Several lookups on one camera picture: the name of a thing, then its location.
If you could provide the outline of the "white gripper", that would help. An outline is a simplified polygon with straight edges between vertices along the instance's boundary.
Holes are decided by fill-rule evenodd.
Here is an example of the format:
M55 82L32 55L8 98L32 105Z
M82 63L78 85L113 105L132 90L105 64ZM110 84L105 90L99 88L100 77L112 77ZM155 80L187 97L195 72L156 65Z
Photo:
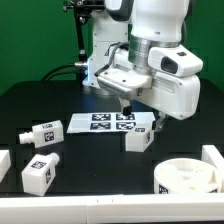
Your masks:
M183 120L195 113L200 81L197 73L176 77L153 70L154 74L141 74L135 69L122 71L119 68L109 68L98 75L97 81L101 88L120 97L121 113L124 116L129 116L132 112L129 102L131 100L158 110L160 113L155 123L155 131L160 132L166 115Z

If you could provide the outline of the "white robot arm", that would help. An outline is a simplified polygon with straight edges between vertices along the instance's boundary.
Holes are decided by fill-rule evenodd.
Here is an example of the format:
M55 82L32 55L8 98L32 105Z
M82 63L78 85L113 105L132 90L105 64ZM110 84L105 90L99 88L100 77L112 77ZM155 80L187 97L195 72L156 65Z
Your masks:
M203 62L181 44L190 1L102 0L84 88L117 96L125 115L133 100L157 110L156 131L168 117L191 117Z

